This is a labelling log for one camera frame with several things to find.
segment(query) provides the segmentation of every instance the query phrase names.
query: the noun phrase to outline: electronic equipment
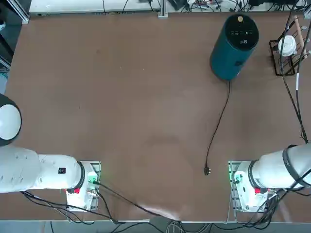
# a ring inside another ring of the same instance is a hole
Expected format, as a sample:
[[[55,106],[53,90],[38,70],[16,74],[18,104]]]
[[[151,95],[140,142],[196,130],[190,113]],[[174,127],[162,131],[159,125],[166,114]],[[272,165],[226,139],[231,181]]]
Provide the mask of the electronic equipment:
[[[255,22],[246,15],[230,16],[221,30],[210,56],[214,74],[225,80],[235,78],[259,40]]]

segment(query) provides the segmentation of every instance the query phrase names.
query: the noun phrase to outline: brown table surface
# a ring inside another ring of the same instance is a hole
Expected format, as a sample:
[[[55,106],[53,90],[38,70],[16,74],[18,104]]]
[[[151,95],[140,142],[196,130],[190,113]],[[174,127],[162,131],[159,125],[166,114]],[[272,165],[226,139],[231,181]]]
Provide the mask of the brown table surface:
[[[209,57],[222,14],[71,15],[23,25],[6,94],[21,109],[17,146],[102,162],[102,182],[144,207],[185,221],[225,221],[229,160],[251,160],[302,144],[268,41],[288,13],[252,13],[259,44],[239,76],[203,174],[207,144],[226,99]],[[311,132],[311,72],[301,70],[300,101]],[[295,77],[288,77],[294,91]],[[37,191],[66,202],[59,190]],[[103,191],[117,219],[151,217]],[[0,219],[64,219],[19,193],[1,194]],[[310,199],[290,194],[274,221],[311,222]],[[100,204],[101,213],[105,213]],[[85,219],[100,216],[85,214]],[[239,215],[238,220],[247,220]]]

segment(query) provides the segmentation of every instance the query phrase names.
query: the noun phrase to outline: black cable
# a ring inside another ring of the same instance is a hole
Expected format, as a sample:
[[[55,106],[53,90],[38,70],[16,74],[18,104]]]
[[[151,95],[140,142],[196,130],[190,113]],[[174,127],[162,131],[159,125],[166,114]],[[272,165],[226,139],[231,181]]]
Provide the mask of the black cable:
[[[229,97],[230,97],[230,92],[231,92],[231,81],[228,81],[228,82],[229,82],[229,85],[228,85],[229,87],[228,87],[227,99],[226,99],[226,101],[225,101],[225,105],[224,105],[223,110],[222,110],[222,112],[221,112],[221,114],[220,114],[220,117],[219,117],[219,119],[218,119],[216,129],[215,129],[215,131],[214,131],[214,133],[213,133],[213,135],[212,135],[212,138],[211,138],[211,140],[210,140],[210,142],[209,142],[209,145],[208,145],[208,148],[207,148],[207,153],[206,153],[206,157],[205,157],[205,166],[204,166],[204,174],[205,174],[206,176],[207,176],[208,174],[210,174],[210,168],[208,167],[208,164],[207,164],[207,158],[208,158],[208,154],[209,154],[209,149],[210,149],[210,146],[212,145],[213,139],[214,139],[215,134],[216,134],[216,132],[217,132],[217,130],[218,130],[220,121],[221,121],[221,119],[222,119],[222,117],[223,117],[225,108],[226,108],[226,106],[227,106],[227,104],[228,104]]]
[[[208,233],[210,233],[210,231],[212,230],[213,225],[214,225],[214,223],[212,223],[212,224],[210,225],[210,228],[209,228],[209,230],[208,230]]]
[[[200,9],[201,9],[201,12],[203,12],[203,10],[202,10],[202,7],[201,7],[201,4],[198,2],[198,4],[199,4],[199,7],[200,7]]]
[[[187,3],[184,5],[183,9],[181,9],[180,12],[183,12],[183,10],[185,9],[185,7],[186,7],[187,5],[189,5],[189,1],[190,1],[190,0],[187,1]]]
[[[106,15],[105,2],[104,2],[104,0],[103,0],[103,9],[104,9],[104,14]]]
[[[95,214],[95,215],[103,216],[103,217],[106,217],[106,218],[110,219],[110,217],[107,216],[107,215],[100,214],[100,213],[97,213],[97,212],[94,212],[94,211],[91,211],[91,210],[86,210],[86,209],[81,208],[81,207],[78,207],[78,206],[68,205],[68,204],[61,204],[61,203],[55,203],[55,202],[52,202],[52,201],[49,201],[49,200],[45,200],[45,199],[42,199],[42,198],[37,198],[37,197],[35,197],[35,196],[30,196],[30,197],[31,197],[32,199],[35,199],[35,200],[38,200],[38,201],[43,201],[43,202],[46,202],[46,203],[51,204],[51,205],[65,206],[66,208],[67,208],[67,207],[71,207],[71,208],[83,210],[83,211],[86,211],[86,212],[89,212],[89,213],[92,213],[92,214]]]
[[[130,229],[130,228],[132,228],[132,227],[134,227],[134,226],[142,225],[142,224],[148,224],[148,225],[150,225],[150,226],[153,226],[153,227],[154,227],[155,229],[157,229],[159,232],[164,233],[164,232],[161,231],[158,227],[156,227],[154,224],[151,224],[150,222],[138,222],[138,223],[135,223],[135,224],[133,224],[133,225],[131,225],[131,226],[128,226],[128,227],[126,227],[126,228],[124,228],[124,229],[122,229],[122,230],[120,230],[120,231],[111,232],[111,233],[121,233],[121,232],[126,231],[127,229]]]
[[[289,13],[289,16],[288,16],[288,19],[287,19],[287,22],[285,24],[285,29],[284,29],[284,32],[283,32],[283,39],[282,39],[282,43],[281,43],[281,51],[280,51],[280,68],[281,68],[281,73],[282,73],[282,78],[283,78],[283,82],[284,82],[284,85],[286,87],[286,90],[287,90],[287,93],[291,99],[291,103],[293,105],[293,108],[295,110],[295,113],[296,113],[296,116],[298,118],[298,121],[299,121],[299,124],[300,124],[300,128],[301,128],[301,131],[302,131],[302,134],[303,134],[303,138],[305,140],[305,143],[308,143],[308,141],[306,140],[307,139],[307,135],[306,135],[306,132],[305,132],[305,128],[303,126],[303,123],[302,123],[302,120],[300,118],[300,115],[298,113],[298,110],[297,110],[297,107],[295,105],[295,102],[293,100],[293,97],[292,97],[292,94],[291,94],[291,91],[289,90],[289,87],[287,85],[287,82],[286,82],[286,79],[285,79],[285,75],[284,75],[284,67],[283,67],[283,61],[282,61],[282,58],[283,58],[283,46],[284,46],[284,38],[285,38],[285,35],[286,35],[286,32],[288,30],[288,25],[289,25],[289,21],[291,19],[291,15],[292,15],[292,12],[293,12],[293,9],[295,8],[296,4],[297,4],[298,1],[296,1],[291,10],[290,10],[290,13]]]
[[[242,2],[241,1],[239,2],[239,8],[240,9],[238,11],[242,11]]]
[[[56,206],[53,206],[53,205],[45,205],[45,204],[42,204],[42,203],[38,203],[38,202],[36,202],[36,201],[34,201],[34,200],[32,200],[31,198],[32,197],[34,197],[33,195],[26,195],[26,194],[24,194],[24,193],[26,193],[26,192],[22,192],[22,194],[25,196],[25,198],[27,198],[29,201],[31,201],[32,203],[34,203],[34,204],[37,204],[37,205],[40,205],[40,206],[45,206],[45,207],[49,207],[49,208],[52,208],[52,209],[55,209],[55,210],[63,210],[63,211],[65,211],[65,212],[67,212],[67,213],[70,213],[70,214],[72,214],[72,215],[74,215],[79,221],[76,221],[76,220],[74,220],[74,219],[72,219],[71,217],[69,217],[68,215],[66,215],[65,213],[63,213],[63,212],[61,212],[65,217],[67,217],[68,219],[70,219],[72,222],[74,222],[74,223],[83,223],[83,224],[85,224],[85,225],[93,225],[94,224],[94,222],[92,222],[92,223],[87,223],[87,222],[85,222],[85,221],[83,221],[83,220],[81,220],[75,213],[73,213],[73,212],[71,212],[71,211],[69,211],[69,210],[66,210],[66,209],[64,209],[64,208],[61,208],[61,207],[56,207]]]
[[[103,195],[100,194],[100,193],[97,193],[97,194],[98,194],[98,196],[100,196],[100,198],[104,201],[105,207],[106,207],[106,210],[107,210],[107,213],[108,213],[108,215],[109,215],[111,221],[112,221],[114,224],[123,224],[123,223],[118,222],[117,220],[115,220],[115,219],[112,217],[112,215],[111,215],[111,213],[110,213],[110,210],[109,210],[109,208],[108,208],[108,204],[107,204],[105,198],[103,197]]]
[[[244,226],[239,226],[239,227],[235,227],[235,228],[222,228],[222,227],[219,227],[219,226],[217,226],[216,224],[214,224],[214,223],[212,223],[212,226],[215,226],[215,227],[217,227],[218,229],[220,229],[220,230],[224,230],[224,231],[231,231],[231,230],[236,230],[236,229],[240,229],[240,228],[243,228]]]
[[[308,27],[308,31],[307,31],[307,35],[306,35],[306,39],[304,41],[304,45],[303,45],[303,48],[302,48],[302,51],[301,51],[301,54],[300,54],[300,57],[299,57],[299,60],[298,60],[298,66],[297,66],[297,76],[299,76],[299,71],[300,71],[300,64],[303,60],[303,57],[304,57],[304,50],[306,48],[306,44],[308,42],[308,38],[309,38],[309,34],[310,34],[310,30],[311,30],[311,22],[309,24],[309,27]],[[301,112],[300,112],[300,104],[299,104],[299,94],[298,94],[298,85],[296,86],[296,103],[297,103],[297,111],[298,111],[298,114],[300,116],[300,120],[302,122],[302,118],[301,118]],[[306,132],[305,134],[303,133],[305,131],[301,131],[302,135],[303,135],[303,139],[305,140],[305,143],[308,143],[308,138],[307,138],[307,135],[306,135]]]
[[[220,7],[220,5],[219,5],[218,1],[217,1],[217,0],[215,0],[215,2],[217,3],[218,9],[219,9],[219,11],[221,12],[221,11],[222,11],[222,8]]]
[[[124,9],[125,9],[125,7],[126,7],[126,5],[127,5],[127,2],[128,2],[128,0],[126,0],[126,2],[125,2],[125,4],[124,4],[124,7],[123,7],[122,12],[124,12]]]
[[[275,3],[272,4],[272,6],[267,10],[267,11],[270,11],[272,9],[272,7],[275,6]]]
[[[53,229],[52,221],[50,222],[50,225],[51,225],[51,231],[52,231],[52,233],[54,233],[54,229]]]
[[[157,3],[159,3],[159,8],[161,9],[161,3],[159,0],[157,0]]]
[[[206,5],[207,8],[211,9],[212,12],[215,12],[213,8],[211,8],[210,6]]]
[[[151,0],[148,0],[148,2],[149,2],[151,11],[154,12],[154,9],[152,8],[152,5],[151,5]]]
[[[248,0],[247,0],[246,4],[245,4],[245,2],[244,2],[244,0],[243,0],[243,4],[244,4],[244,7],[243,7],[242,11],[244,11],[244,12],[245,12],[245,7],[246,7],[246,6],[247,6],[247,4],[248,4]]]
[[[305,196],[305,197],[310,197],[311,196],[311,193],[309,194],[304,194],[304,193],[300,193],[298,191],[295,191],[295,190],[292,190],[292,192],[296,193],[296,194],[299,194],[299,195],[302,195],[302,196]]]
[[[115,229],[113,229],[113,231],[112,232],[110,232],[110,233],[114,233],[119,227],[121,226],[121,224],[120,225],[118,225]]]
[[[109,190],[110,192],[114,193],[115,195],[117,195],[118,197],[120,197],[120,198],[122,198],[123,200],[127,201],[128,203],[131,203],[132,205],[136,206],[137,208],[139,208],[139,209],[141,209],[141,210],[143,210],[143,211],[145,211],[145,212],[147,212],[147,213],[149,213],[149,214],[152,214],[152,215],[154,215],[154,216],[161,216],[161,215],[159,215],[159,214],[156,214],[156,213],[154,213],[154,212],[152,212],[152,211],[149,211],[149,210],[147,210],[147,209],[141,207],[140,205],[138,205],[138,204],[132,202],[131,200],[125,198],[125,197],[122,196],[121,194],[115,192],[114,190],[112,190],[111,188],[107,187],[106,185],[104,185],[104,184],[102,184],[102,183],[99,183],[99,182],[97,182],[97,181],[93,181],[93,184],[97,184],[97,185],[100,185],[100,186],[104,187],[105,189],[107,189],[107,190]]]
[[[189,10],[187,11],[188,13],[189,13],[189,12],[192,12],[193,5],[194,5],[194,4],[195,4],[195,2],[192,3],[191,7],[190,7]]]
[[[179,224],[180,228],[184,231],[184,233],[197,233],[197,232],[201,232],[206,227],[206,225],[204,225],[203,227],[201,227],[201,229],[198,229],[197,231],[186,231],[184,226],[183,226],[183,224],[182,224],[182,222],[179,221],[178,224]]]
[[[239,5],[238,0],[236,0],[236,1],[234,1],[234,0],[229,0],[229,1],[235,3],[234,9],[230,8],[232,11],[235,11],[235,9],[237,8],[237,6]]]

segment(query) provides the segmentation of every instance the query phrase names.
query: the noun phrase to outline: speaker top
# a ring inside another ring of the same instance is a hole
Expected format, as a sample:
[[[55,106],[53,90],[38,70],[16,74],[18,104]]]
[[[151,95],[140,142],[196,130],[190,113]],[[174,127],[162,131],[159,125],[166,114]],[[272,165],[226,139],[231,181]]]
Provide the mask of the speaker top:
[[[225,35],[234,48],[242,51],[251,50],[259,40],[255,22],[242,14],[232,15],[226,20]]]

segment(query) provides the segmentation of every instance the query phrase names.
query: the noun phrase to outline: floor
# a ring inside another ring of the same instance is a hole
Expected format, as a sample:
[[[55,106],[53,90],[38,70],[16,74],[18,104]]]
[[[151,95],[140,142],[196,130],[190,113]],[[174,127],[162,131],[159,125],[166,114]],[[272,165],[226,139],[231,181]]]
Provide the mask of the floor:
[[[165,218],[157,218],[151,221],[155,226],[160,228],[163,232],[165,232],[166,226],[169,223],[168,219]],[[122,230],[131,223],[126,223],[125,226],[119,227],[118,230]],[[203,224],[195,224],[195,223],[187,223],[184,224],[184,228],[186,231],[196,232],[198,229],[202,227]],[[224,224],[218,224],[222,227],[235,227],[236,225],[228,224],[225,226]],[[86,226],[81,224],[74,224],[68,222],[53,222],[52,223],[54,233],[109,233],[115,229],[115,225],[111,222],[96,222],[93,225]],[[265,233],[309,233],[311,224],[281,224],[274,223],[271,224],[267,229],[261,231]],[[2,233],[52,233],[50,222],[40,222],[40,221],[2,221],[0,222],[0,232]],[[131,229],[124,231],[126,233],[157,233],[158,231],[149,225],[138,225]],[[215,227],[212,228],[211,233],[222,233],[227,232],[223,230],[218,230]],[[231,231],[232,233],[252,233],[258,232],[256,229],[239,229]]]

